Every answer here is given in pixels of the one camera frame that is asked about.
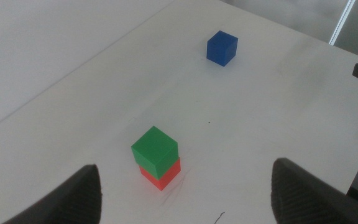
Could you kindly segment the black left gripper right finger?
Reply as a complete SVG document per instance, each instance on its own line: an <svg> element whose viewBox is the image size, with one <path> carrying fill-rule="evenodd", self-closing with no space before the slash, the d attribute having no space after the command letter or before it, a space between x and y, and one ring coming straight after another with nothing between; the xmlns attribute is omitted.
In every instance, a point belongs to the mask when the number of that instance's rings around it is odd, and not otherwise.
<svg viewBox="0 0 358 224"><path fill-rule="evenodd" d="M287 158L273 163L270 196L277 223L358 223L358 201Z"/></svg>

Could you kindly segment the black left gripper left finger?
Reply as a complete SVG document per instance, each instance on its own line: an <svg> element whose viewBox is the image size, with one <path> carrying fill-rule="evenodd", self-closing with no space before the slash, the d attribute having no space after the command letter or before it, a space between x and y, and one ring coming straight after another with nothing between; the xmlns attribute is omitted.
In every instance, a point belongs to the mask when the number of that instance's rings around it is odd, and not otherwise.
<svg viewBox="0 0 358 224"><path fill-rule="evenodd" d="M99 223L101 181L95 164L85 165L7 223Z"/></svg>

